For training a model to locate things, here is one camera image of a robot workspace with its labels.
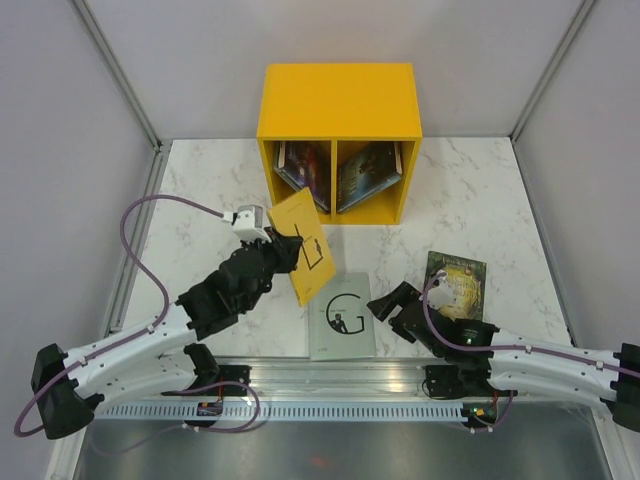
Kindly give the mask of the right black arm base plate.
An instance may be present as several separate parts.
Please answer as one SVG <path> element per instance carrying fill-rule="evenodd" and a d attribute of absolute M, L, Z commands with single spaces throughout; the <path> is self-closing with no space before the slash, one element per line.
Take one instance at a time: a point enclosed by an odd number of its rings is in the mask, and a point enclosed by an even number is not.
<path fill-rule="evenodd" d="M 461 370 L 453 365 L 427 365 L 423 368 L 423 392 L 435 400 L 460 400 L 467 397 L 508 397 L 508 390 L 491 386 L 486 373 Z"/>

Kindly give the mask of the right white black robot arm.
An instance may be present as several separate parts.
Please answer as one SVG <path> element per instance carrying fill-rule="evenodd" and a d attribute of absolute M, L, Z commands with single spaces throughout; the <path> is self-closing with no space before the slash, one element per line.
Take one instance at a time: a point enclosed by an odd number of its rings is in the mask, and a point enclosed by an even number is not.
<path fill-rule="evenodd" d="M 424 290 L 407 282 L 367 307 L 401 338 L 419 342 L 456 369 L 472 395 L 533 393 L 606 409 L 615 424 L 639 429 L 639 348 L 592 350 L 538 341 L 475 319 L 451 320 L 438 311 L 450 298 L 441 276 Z"/>

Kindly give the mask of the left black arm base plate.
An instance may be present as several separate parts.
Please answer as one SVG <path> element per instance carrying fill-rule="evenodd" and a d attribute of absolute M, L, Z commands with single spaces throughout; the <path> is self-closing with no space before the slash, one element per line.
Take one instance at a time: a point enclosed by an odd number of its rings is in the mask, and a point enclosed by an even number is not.
<path fill-rule="evenodd" d="M 221 365 L 219 376 L 214 383 L 215 387 L 204 392 L 205 396 L 223 400 L 227 397 L 242 397 L 247 395 L 244 387 L 238 386 L 250 384 L 251 367 L 249 365 Z"/>

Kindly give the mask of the yellow notebook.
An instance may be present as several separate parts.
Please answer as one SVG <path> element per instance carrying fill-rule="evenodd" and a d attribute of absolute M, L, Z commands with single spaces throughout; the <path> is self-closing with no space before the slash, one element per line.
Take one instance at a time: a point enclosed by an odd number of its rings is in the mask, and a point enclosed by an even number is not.
<path fill-rule="evenodd" d="M 273 206 L 267 217 L 279 234 L 302 239 L 296 269 L 289 278 L 299 305 L 306 306 L 336 273 L 310 189 L 306 187 Z"/>

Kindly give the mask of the dark Wuthering Heights book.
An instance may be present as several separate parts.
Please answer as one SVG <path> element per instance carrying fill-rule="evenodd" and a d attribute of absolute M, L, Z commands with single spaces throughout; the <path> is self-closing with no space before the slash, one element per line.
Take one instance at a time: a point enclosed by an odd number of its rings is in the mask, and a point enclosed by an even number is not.
<path fill-rule="evenodd" d="M 403 175 L 399 142 L 376 141 L 342 163 L 337 172 L 337 212 L 356 205 L 399 182 Z"/>

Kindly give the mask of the clear plastic file folder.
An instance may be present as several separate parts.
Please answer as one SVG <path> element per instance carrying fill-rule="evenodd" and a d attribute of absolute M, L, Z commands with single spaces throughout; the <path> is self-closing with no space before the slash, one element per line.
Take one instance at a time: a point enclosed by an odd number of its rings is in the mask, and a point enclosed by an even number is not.
<path fill-rule="evenodd" d="M 312 361 L 368 359 L 376 356 L 369 276 L 337 273 L 311 300 L 308 309 Z"/>

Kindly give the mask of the green Alice Wonderland book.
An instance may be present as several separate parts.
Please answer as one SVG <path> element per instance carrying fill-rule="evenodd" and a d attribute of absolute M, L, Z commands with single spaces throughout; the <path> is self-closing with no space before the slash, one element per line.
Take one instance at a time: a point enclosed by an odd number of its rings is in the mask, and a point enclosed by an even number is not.
<path fill-rule="evenodd" d="M 456 255 L 430 251 L 425 283 L 437 274 L 428 292 L 429 306 L 451 320 L 484 319 L 487 263 Z"/>

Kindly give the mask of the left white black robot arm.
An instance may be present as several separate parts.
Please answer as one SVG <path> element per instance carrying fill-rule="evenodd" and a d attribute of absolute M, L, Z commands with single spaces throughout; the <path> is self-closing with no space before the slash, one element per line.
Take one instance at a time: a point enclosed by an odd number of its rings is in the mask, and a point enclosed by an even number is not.
<path fill-rule="evenodd" d="M 266 240 L 242 243 L 152 322 L 68 351 L 57 344 L 42 348 L 31 377 L 40 431 L 56 440 L 123 402 L 211 393 L 219 366 L 204 339 L 251 311 L 270 292 L 274 275 L 296 268 L 302 238 L 273 229 L 267 234 Z"/>

